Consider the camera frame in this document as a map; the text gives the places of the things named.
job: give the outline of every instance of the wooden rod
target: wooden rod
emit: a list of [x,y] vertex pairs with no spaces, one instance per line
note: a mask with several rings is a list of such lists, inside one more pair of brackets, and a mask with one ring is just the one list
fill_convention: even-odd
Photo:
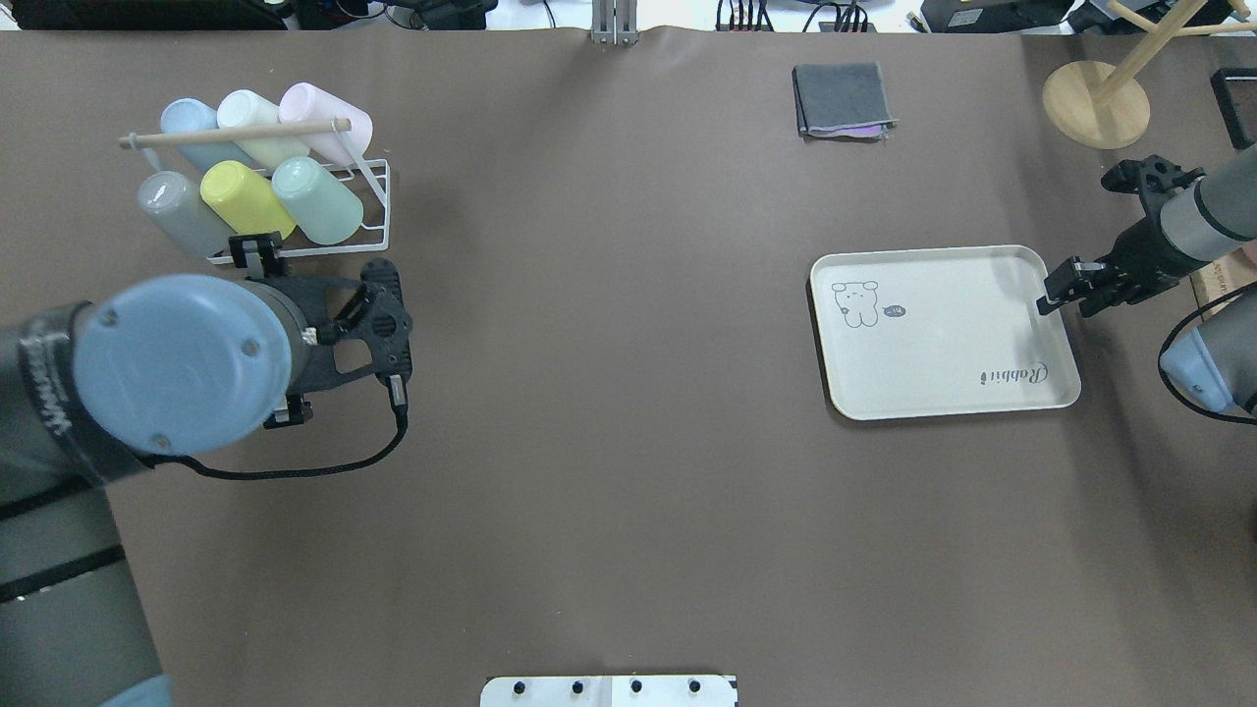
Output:
[[[1156,26],[1156,23],[1149,20],[1148,18],[1140,15],[1139,13],[1131,10],[1130,8],[1123,5],[1121,3],[1117,3],[1117,0],[1109,0],[1109,9],[1121,15],[1123,19],[1129,20],[1130,24],[1138,26],[1144,31],[1151,31],[1153,28]],[[1257,23],[1185,26],[1175,31],[1174,36],[1200,36],[1205,34],[1217,34],[1219,31],[1252,31],[1252,30],[1257,30]]]
[[1092,94],[1092,101],[1096,106],[1105,106],[1112,99],[1112,96],[1119,88],[1126,84],[1128,81],[1135,78],[1139,69],[1148,65],[1148,62],[1156,55],[1170,39],[1174,39],[1174,33],[1183,29],[1183,25],[1192,19],[1200,8],[1208,0],[1179,0],[1174,8],[1156,23],[1156,26],[1148,33],[1144,39],[1135,45],[1135,49],[1123,59],[1121,64],[1117,65],[1116,70],[1109,74],[1109,78],[1104,79],[1096,92]]
[[295,137],[299,135],[318,135],[321,132],[348,132],[353,127],[349,118],[331,121],[298,121],[269,126],[220,127],[217,130],[194,130],[189,132],[163,132],[160,135],[137,135],[118,138],[123,150],[141,147],[167,147],[176,145],[209,145],[212,142],[234,142],[236,140],[258,140],[264,137]]

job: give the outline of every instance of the bear drawing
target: bear drawing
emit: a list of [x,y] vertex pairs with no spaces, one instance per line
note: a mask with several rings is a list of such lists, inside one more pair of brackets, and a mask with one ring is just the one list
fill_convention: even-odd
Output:
[[871,327],[877,323],[877,283],[838,282],[833,284],[833,299],[842,309],[842,317],[851,328]]

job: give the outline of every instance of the round wooden base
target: round wooden base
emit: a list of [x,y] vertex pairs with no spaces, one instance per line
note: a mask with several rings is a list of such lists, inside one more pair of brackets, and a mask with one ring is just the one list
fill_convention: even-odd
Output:
[[1097,150],[1116,150],[1148,130],[1148,94],[1135,79],[1119,88],[1107,104],[1096,106],[1092,94],[1112,72],[1112,64],[1104,62],[1073,62],[1043,82],[1047,117],[1071,140]]

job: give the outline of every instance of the cloth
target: cloth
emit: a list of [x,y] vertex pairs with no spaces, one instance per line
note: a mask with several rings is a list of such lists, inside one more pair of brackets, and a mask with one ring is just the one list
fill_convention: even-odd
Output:
[[799,135],[884,140],[895,123],[879,64],[799,64],[792,78]]

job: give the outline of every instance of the tabletop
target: tabletop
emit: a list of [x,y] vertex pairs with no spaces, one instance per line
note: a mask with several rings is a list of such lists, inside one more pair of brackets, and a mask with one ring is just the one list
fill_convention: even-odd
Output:
[[[109,488],[181,704],[475,704],[490,676],[696,671],[737,674],[744,704],[1248,703],[1257,438],[1160,387],[1189,288],[1066,311],[1070,408],[881,423],[830,405],[807,296],[830,253],[1100,255],[1139,218],[1100,189],[1109,165],[1223,164],[1208,78],[1253,65],[1249,40],[1173,43],[1129,148],[1047,121],[1052,69],[1133,42],[15,33],[0,316],[238,277],[133,205],[147,167],[114,140],[170,101],[309,81],[373,116],[415,317],[406,442],[338,477]],[[791,68],[864,60],[890,140],[801,140]],[[317,395],[308,425],[206,460],[362,457],[385,400]]]

